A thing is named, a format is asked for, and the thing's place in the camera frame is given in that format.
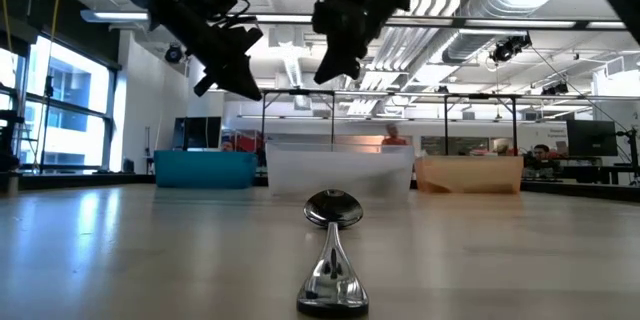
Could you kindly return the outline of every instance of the translucent container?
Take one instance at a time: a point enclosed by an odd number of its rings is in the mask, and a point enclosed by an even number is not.
[[[407,199],[415,160],[412,146],[267,143],[273,196],[306,200],[326,189],[357,197]]]

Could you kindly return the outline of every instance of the teal bin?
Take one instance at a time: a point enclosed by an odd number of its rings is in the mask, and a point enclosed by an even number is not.
[[[242,152],[156,151],[156,185],[167,188],[245,189],[258,159]]]

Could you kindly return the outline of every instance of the monitor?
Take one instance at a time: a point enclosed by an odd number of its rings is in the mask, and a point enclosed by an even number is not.
[[[220,117],[177,118],[173,129],[173,148],[211,149],[220,147],[221,125],[222,118]]]
[[[567,120],[569,156],[618,156],[613,121]]]

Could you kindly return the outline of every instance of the spoon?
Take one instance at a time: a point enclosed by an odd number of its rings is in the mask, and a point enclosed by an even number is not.
[[[327,228],[327,240],[298,293],[298,311],[323,318],[366,315],[369,297],[342,249],[338,234],[338,228],[362,219],[362,206],[344,191],[325,190],[307,201],[304,215],[312,223]]]

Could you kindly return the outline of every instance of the orange bin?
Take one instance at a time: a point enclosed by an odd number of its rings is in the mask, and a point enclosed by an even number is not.
[[[415,163],[426,193],[517,194],[523,167],[521,156],[425,156]]]

